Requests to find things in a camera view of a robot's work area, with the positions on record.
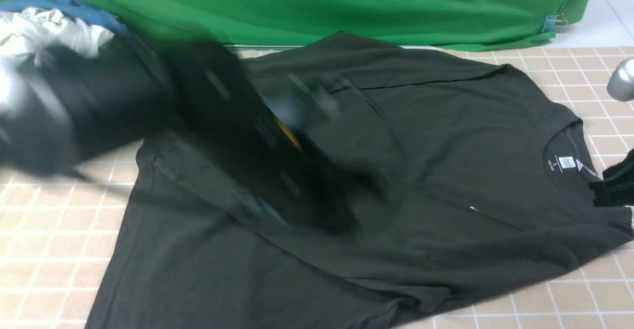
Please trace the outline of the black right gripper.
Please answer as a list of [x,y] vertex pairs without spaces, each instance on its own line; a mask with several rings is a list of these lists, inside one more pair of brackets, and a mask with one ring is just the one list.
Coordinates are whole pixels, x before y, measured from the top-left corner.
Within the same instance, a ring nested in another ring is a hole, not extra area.
[[596,207],[634,205],[633,151],[630,151],[623,161],[605,169],[602,175],[602,180],[589,183]]

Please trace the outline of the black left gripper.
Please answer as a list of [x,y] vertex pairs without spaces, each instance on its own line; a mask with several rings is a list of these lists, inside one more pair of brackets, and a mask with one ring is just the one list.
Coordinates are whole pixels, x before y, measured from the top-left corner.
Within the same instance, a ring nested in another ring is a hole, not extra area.
[[331,120],[338,102],[319,88],[294,87],[263,97],[242,61],[212,39],[168,47],[178,98],[177,133],[265,204],[265,216],[289,226],[347,233],[358,225],[350,201],[360,193],[385,201],[373,169],[334,161],[307,134]]

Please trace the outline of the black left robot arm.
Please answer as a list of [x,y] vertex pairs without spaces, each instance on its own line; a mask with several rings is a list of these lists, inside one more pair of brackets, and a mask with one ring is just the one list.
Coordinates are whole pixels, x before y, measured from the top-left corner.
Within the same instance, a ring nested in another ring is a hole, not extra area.
[[378,173],[333,161],[308,136],[338,114],[301,82],[261,96],[211,38],[153,49],[130,36],[93,58],[55,43],[1,63],[3,165],[91,183],[77,165],[169,129],[237,182],[242,216],[346,234],[358,227],[353,196],[387,196]]

